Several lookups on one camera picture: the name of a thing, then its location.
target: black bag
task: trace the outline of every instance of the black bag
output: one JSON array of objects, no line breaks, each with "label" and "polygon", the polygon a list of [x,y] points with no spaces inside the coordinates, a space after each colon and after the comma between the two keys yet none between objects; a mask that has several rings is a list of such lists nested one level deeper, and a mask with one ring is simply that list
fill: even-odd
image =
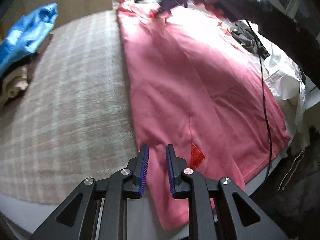
[{"label": "black bag", "polygon": [[320,239],[320,140],[281,160],[251,198],[292,239]]}]

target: red patch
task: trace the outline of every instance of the red patch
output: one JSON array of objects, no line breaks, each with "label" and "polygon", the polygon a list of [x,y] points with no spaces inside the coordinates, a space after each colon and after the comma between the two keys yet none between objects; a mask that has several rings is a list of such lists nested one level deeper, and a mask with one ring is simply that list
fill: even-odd
[{"label": "red patch", "polygon": [[203,162],[203,160],[204,160],[203,153],[199,150],[199,148],[197,146],[195,146],[192,143],[192,145],[191,145],[191,160],[190,160],[189,167],[191,169],[195,170],[196,168],[198,168],[200,166],[200,164]]}]

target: plaid fabric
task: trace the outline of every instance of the plaid fabric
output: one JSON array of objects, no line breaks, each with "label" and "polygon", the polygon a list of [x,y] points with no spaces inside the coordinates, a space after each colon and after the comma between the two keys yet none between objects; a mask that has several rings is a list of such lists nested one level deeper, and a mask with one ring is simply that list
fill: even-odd
[{"label": "plaid fabric", "polygon": [[26,94],[0,112],[0,193],[61,203],[137,155],[115,11],[55,31]]}]

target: pink fabric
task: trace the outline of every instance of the pink fabric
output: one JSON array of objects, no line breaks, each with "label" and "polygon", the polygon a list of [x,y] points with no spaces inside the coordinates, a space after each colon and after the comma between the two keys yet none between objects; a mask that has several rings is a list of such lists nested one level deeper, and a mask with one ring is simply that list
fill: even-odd
[{"label": "pink fabric", "polygon": [[[118,18],[131,81],[131,108],[138,148],[149,146],[147,185],[164,229],[188,222],[188,201],[169,189],[165,148],[190,163],[191,145],[205,159],[204,176],[244,184],[268,163],[268,132],[261,78],[221,21],[177,7],[172,17],[151,19],[156,5],[120,5]],[[265,86],[273,158],[290,136]]]}]

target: triangular cutout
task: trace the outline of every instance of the triangular cutout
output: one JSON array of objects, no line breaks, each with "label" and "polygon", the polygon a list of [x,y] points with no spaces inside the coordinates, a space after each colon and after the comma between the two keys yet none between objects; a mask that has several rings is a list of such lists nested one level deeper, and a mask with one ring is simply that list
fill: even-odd
[{"label": "triangular cutout", "polygon": [[83,194],[78,194],[71,200],[69,205],[61,211],[57,216],[56,221],[60,224],[64,224],[68,227],[73,226],[76,220],[78,209],[82,200]]},{"label": "triangular cutout", "polygon": [[232,194],[233,200],[240,216],[241,223],[244,227],[250,226],[260,221],[260,216],[247,204],[239,194]]}]

